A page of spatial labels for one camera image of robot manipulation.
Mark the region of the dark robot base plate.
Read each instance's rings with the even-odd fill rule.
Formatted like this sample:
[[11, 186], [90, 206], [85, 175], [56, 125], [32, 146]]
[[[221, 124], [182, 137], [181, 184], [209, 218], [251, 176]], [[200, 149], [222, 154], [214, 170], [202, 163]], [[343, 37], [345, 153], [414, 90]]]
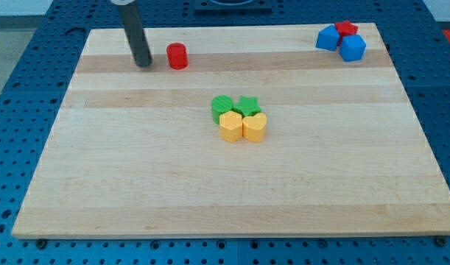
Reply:
[[191, 0], [195, 13], [271, 11], [272, 0]]

